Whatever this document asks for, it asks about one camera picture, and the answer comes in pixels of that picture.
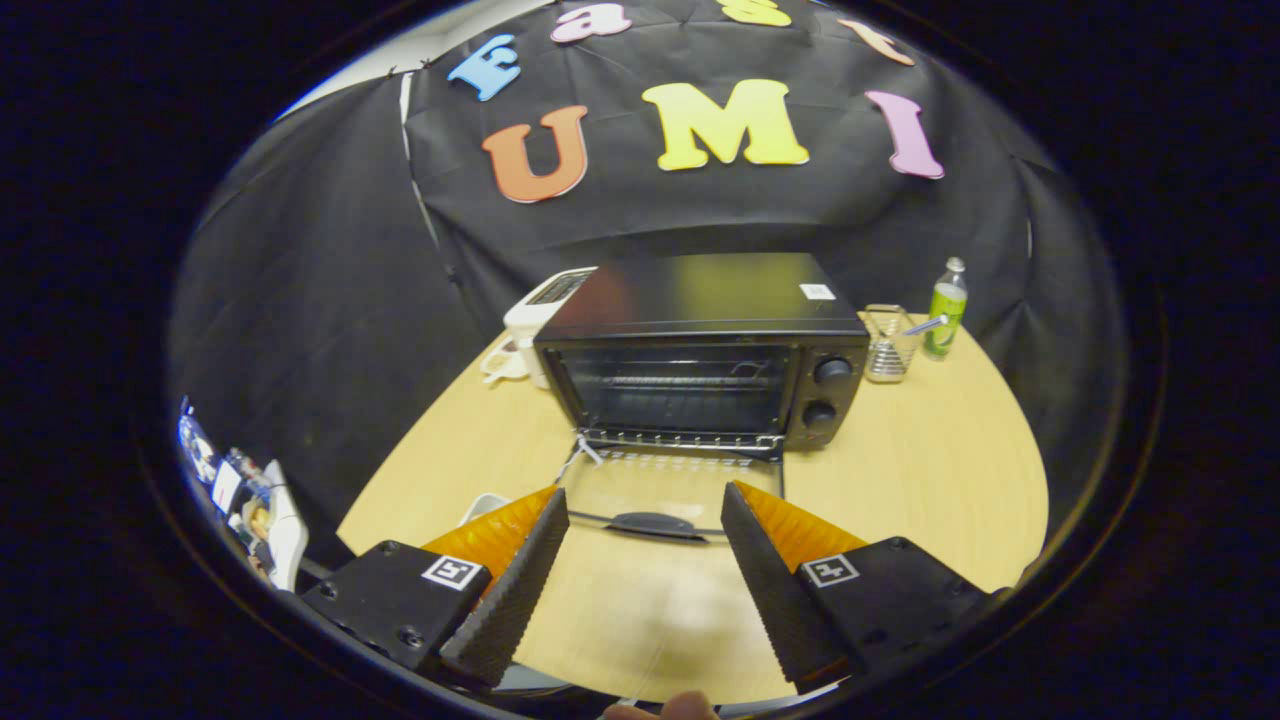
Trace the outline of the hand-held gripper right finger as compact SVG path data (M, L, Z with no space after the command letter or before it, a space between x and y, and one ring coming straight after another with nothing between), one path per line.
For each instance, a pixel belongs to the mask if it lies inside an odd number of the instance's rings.
M783 676L876 687L946 653L1004 597L916 542L867 542L739 480L721 523Z

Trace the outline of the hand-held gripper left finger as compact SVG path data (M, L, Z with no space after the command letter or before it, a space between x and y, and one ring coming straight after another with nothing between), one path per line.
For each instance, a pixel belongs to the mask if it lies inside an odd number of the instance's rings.
M421 547L383 541L302 601L420 676L490 691L521 644L568 528L564 491L547 487Z

